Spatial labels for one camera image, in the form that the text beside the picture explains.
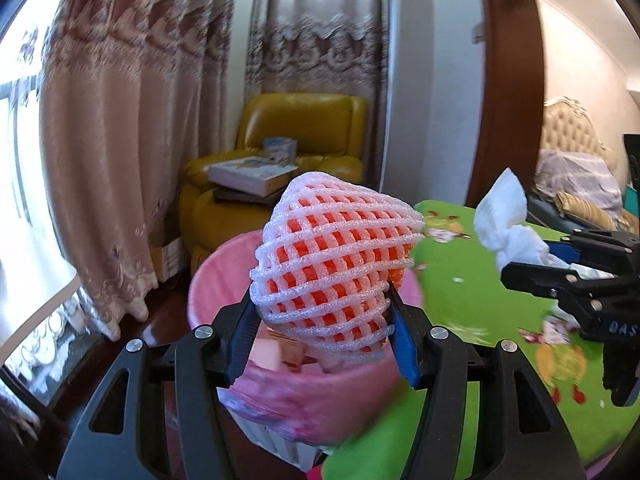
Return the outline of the white tissue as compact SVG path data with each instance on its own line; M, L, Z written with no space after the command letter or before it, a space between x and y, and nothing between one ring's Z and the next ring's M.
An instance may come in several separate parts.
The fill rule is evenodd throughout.
M480 244L492 252L500 282L514 292L531 292L536 272L546 278L578 278L585 268L553 255L550 245L525 223L523 185L506 168L478 204L473 220Z

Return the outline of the pink foam fruit net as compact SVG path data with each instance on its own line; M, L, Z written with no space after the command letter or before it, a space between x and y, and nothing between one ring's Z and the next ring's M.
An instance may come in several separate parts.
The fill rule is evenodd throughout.
M345 361L382 356L399 287L424 237L419 211L320 171L286 187L256 249L250 300L267 326Z

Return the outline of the pink lined trash bin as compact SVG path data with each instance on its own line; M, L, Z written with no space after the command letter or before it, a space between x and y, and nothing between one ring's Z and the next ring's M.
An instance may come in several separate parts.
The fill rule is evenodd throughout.
M261 242L257 230L213 252L192 249L191 327L213 322L222 307L243 298ZM285 440L339 445L375 422L405 385L390 348L371 362L340 361L262 325L243 374L231 387L219 388L217 396L232 414Z

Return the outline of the striped gold bolster pillow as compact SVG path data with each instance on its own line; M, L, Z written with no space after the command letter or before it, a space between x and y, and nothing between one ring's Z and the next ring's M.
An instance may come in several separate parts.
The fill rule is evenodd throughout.
M555 193L553 203L562 217L583 223L589 229L616 230L616 224L610 215L588 200L559 191Z

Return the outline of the purple striped pillow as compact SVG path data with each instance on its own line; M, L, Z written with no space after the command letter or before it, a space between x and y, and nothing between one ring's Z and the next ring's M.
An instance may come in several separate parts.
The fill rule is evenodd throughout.
M622 192L605 160L589 153L541 150L534 190L547 198L567 192L598 206L613 221L620 218L623 209Z

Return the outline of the green cartoon tablecloth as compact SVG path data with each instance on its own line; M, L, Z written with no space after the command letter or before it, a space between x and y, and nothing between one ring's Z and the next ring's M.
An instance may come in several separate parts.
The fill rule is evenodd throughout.
M495 257L478 241L474 211L437 200L416 204L425 237L414 272L402 282L406 304L422 306L435 325L472 344L511 339L558 402L580 458L590 464L619 446L639 408L618 408L602 386L602 347L584 341L554 314L550 299L502 286ZM401 382L390 405L358 436L338 446L311 473L317 479L397 479L408 457L425 394Z

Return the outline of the beige tufted headboard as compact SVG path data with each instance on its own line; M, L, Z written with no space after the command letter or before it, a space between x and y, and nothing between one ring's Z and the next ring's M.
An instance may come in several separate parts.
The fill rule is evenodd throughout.
M615 152L601 141L587 111L577 100L567 96L544 103L539 147L596 155L605 161L611 172L617 166Z

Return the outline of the dark brown wooden door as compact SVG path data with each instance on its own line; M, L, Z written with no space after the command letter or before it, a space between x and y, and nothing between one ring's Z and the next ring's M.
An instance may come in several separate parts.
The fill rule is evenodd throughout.
M533 183L544 116L544 38L536 0L482 0L485 83L465 205L475 207L509 168Z

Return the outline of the small blue box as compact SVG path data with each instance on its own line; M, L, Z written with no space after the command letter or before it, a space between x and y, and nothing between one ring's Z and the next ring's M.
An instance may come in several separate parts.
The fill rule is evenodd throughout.
M297 141L286 136L272 136L262 141L262 154L275 164L294 165Z

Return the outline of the lace patterned curtain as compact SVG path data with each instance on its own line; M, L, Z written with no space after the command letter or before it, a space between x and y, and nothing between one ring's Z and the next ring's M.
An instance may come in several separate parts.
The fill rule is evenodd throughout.
M378 182L387 0L46 0L18 44L39 76L46 219L92 328L149 314L149 237L192 159L233 150L241 107L271 92L368 107L363 177Z

